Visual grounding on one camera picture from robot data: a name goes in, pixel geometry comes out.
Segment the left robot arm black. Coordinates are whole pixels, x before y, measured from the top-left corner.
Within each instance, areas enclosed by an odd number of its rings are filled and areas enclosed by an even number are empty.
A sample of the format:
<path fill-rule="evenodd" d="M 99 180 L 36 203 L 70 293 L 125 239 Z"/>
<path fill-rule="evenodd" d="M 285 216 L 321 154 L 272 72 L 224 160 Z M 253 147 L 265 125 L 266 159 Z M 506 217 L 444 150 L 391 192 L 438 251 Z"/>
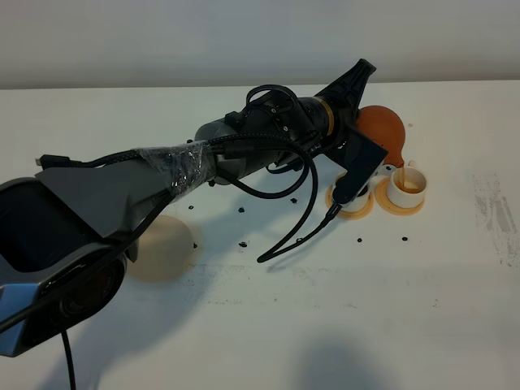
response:
<path fill-rule="evenodd" d="M 355 128 L 375 68 L 359 60 L 313 97 L 266 84 L 242 110 L 173 147 L 90 162 L 45 154 L 41 171 L 1 187 L 1 353 L 18 356 L 96 314 L 116 294 L 159 214 L 203 184 L 244 187 L 256 171 L 316 180 L 314 159 L 347 172 L 332 211 L 351 202 L 384 152 Z"/>

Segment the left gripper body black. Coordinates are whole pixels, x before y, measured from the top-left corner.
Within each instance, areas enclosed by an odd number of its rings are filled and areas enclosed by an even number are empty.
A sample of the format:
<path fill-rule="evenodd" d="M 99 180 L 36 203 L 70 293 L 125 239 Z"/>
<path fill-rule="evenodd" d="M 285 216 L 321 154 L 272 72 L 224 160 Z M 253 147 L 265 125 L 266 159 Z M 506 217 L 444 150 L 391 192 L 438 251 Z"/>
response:
<path fill-rule="evenodd" d="M 325 155 L 335 163 L 353 163 L 362 148 L 361 141 L 353 135 L 356 119 L 356 111 L 345 101 L 309 97 L 309 132 L 313 136 L 310 155 Z"/>

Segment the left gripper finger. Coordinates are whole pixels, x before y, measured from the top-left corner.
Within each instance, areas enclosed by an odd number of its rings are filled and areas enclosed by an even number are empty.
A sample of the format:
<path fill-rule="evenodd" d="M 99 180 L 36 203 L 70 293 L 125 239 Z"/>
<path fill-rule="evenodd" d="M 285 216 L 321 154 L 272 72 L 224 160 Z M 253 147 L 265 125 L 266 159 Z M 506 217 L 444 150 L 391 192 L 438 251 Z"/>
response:
<path fill-rule="evenodd" d="M 375 71 L 374 65 L 361 58 L 345 74 L 322 89 L 320 97 L 334 108 L 348 111 L 352 118 L 357 118 L 366 84 Z"/>

